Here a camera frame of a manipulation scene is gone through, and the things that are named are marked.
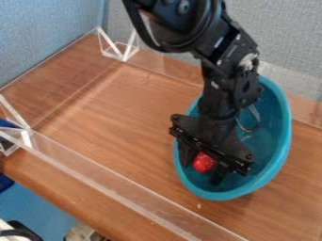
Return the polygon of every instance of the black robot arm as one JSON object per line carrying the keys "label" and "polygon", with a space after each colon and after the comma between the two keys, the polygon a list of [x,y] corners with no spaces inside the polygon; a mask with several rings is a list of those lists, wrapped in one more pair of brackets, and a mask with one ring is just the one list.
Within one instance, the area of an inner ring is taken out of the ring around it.
{"label": "black robot arm", "polygon": [[[226,12],[223,0],[121,0],[145,44],[160,52],[190,52],[202,61],[204,91],[199,118],[173,115],[169,134],[180,160],[191,165],[198,152],[218,160],[212,183],[230,171],[247,175],[255,161],[236,135],[240,110],[260,96],[258,45]],[[151,31],[141,15],[145,15]]]}

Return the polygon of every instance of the wooden surface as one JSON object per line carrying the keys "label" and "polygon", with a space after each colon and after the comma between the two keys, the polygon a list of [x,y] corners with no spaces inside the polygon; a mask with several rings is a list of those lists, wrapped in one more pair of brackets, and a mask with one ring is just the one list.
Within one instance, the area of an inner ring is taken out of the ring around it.
{"label": "wooden surface", "polygon": [[[234,201],[215,202],[199,199],[183,188],[172,165],[168,117],[184,112],[199,92],[198,87],[100,57],[93,37],[2,89],[33,125],[45,119],[36,131],[246,239],[322,240],[322,131],[307,124],[292,122],[287,164],[259,191]],[[16,152],[0,167],[116,240],[180,240],[26,152]]]}

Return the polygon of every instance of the red object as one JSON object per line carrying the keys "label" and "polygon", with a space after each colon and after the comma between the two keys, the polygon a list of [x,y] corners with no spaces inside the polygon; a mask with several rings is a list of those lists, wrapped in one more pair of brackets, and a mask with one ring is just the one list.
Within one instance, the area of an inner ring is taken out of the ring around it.
{"label": "red object", "polygon": [[199,173],[206,173],[214,168],[216,162],[218,161],[214,158],[199,152],[195,157],[192,166]]}

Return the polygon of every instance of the floor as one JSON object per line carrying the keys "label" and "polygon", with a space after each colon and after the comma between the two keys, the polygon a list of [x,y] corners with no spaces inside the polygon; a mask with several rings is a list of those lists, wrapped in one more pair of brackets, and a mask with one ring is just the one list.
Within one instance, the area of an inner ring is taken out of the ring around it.
{"label": "floor", "polygon": [[75,225],[71,216],[18,184],[0,194],[0,218],[20,221],[44,241],[63,240]]}

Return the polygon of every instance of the cable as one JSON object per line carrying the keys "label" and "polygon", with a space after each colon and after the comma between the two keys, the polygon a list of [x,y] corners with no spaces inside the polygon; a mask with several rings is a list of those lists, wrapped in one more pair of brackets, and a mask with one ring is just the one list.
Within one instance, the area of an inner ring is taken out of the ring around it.
{"label": "cable", "polygon": [[43,241],[33,233],[25,230],[2,230],[0,231],[0,237],[18,236],[26,237],[31,241]]}

